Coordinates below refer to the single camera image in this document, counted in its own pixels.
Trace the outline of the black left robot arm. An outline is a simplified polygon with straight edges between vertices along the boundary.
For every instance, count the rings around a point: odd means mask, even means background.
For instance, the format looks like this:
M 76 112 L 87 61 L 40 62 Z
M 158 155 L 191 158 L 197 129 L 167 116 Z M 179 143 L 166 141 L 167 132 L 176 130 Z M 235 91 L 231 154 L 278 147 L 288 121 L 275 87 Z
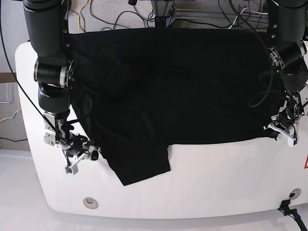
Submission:
M 279 113 L 272 117 L 270 128 L 288 139 L 298 141 L 299 120 L 308 114 L 308 67 L 304 43 L 308 2 L 306 0 L 268 0 L 267 29 L 272 66 L 284 84 L 287 99 Z

